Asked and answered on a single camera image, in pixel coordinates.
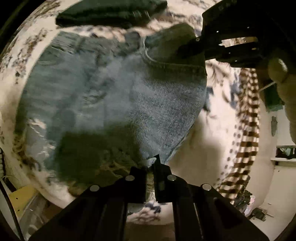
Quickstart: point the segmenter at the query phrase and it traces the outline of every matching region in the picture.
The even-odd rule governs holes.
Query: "denim pocket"
[[[61,62],[63,54],[65,54],[64,51],[49,46],[38,59],[38,63],[41,65],[56,65]]]

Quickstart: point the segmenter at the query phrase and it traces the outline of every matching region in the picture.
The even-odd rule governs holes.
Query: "denim shorts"
[[[60,32],[21,96],[15,133],[25,133],[26,155],[99,185],[157,154],[166,163],[205,102],[204,57],[174,54],[193,37],[187,24],[125,42]]]

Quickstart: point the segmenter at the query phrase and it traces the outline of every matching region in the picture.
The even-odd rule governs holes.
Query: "bolt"
[[[212,187],[211,187],[211,185],[210,184],[204,184],[203,186],[202,186],[202,188],[203,188],[203,190],[206,190],[206,191],[209,191],[209,190],[211,190],[212,189]]]
[[[100,189],[100,187],[98,185],[92,185],[90,188],[91,192],[96,192]]]
[[[175,175],[168,175],[167,178],[168,178],[169,181],[174,181],[174,180],[177,179],[177,177]]]
[[[135,179],[135,177],[132,176],[132,175],[128,175],[128,176],[126,176],[126,181],[128,181],[128,182],[131,182],[131,181],[133,181],[134,179]]]

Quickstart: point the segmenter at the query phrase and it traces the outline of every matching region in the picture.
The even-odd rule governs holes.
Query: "dark garment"
[[[83,0],[56,18],[61,27],[108,25],[121,28],[144,26],[167,7],[164,0]]]
[[[157,154],[165,163],[205,102],[204,56],[176,54],[193,36],[187,24],[126,42],[59,33],[20,100],[26,155],[62,180],[100,185]]]

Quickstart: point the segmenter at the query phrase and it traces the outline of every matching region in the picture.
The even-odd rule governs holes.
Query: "yellow board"
[[[8,195],[18,218],[22,217],[24,209],[37,193],[32,185],[27,185]]]

